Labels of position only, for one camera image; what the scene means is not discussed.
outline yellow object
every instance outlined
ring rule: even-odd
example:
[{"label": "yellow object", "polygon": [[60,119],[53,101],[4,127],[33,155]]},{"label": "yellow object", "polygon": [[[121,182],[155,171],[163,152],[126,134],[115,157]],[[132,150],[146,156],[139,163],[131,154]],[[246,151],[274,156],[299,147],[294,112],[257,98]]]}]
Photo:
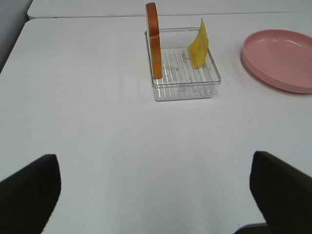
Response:
[{"label": "yellow object", "polygon": [[199,68],[206,61],[209,40],[203,19],[196,39],[189,45],[189,51],[194,68]]}]

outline orange object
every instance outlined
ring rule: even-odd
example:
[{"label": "orange object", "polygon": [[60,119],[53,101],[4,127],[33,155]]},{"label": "orange object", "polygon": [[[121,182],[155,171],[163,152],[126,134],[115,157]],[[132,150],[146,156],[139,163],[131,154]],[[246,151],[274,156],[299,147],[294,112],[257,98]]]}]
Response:
[{"label": "orange object", "polygon": [[156,5],[154,2],[146,4],[147,33],[150,40],[149,50],[152,62],[152,77],[162,78],[160,38]]}]

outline white table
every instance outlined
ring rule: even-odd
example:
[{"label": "white table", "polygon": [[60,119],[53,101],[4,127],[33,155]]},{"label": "white table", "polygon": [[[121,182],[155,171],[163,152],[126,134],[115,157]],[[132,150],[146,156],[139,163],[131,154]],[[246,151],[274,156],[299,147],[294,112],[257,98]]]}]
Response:
[{"label": "white table", "polygon": [[[33,18],[144,16],[150,0],[34,0]],[[311,0],[155,0],[159,15],[312,11]]]},{"label": "white table", "polygon": [[312,175],[312,96],[249,75],[243,40],[312,35],[310,14],[160,17],[206,22],[222,77],[213,98],[156,102],[144,17],[36,19],[0,75],[0,179],[58,156],[62,191],[45,234],[231,234],[263,222],[249,191],[255,150]]}]

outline plastic tray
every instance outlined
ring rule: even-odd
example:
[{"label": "plastic tray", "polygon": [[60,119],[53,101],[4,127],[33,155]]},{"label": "plastic tray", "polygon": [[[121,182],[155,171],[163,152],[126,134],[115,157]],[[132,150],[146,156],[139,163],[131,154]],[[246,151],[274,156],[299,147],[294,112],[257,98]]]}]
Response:
[{"label": "plastic tray", "polygon": [[145,32],[151,82],[156,101],[194,98],[211,98],[220,74],[213,57],[208,52],[206,62],[198,69],[193,67],[188,46],[194,41],[199,28],[160,29],[160,49],[162,56],[162,78],[153,79],[149,40]]}]

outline clear plastic container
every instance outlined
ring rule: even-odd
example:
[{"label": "clear plastic container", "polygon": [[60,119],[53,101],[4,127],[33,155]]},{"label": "clear plastic container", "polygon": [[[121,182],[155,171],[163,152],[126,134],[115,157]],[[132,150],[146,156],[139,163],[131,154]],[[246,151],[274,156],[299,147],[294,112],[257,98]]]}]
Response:
[{"label": "clear plastic container", "polygon": [[188,46],[195,40],[199,28],[160,29],[162,78],[152,78],[149,40],[145,32],[151,81],[156,101],[211,98],[221,83],[213,57],[208,52],[206,62],[195,69]]}]

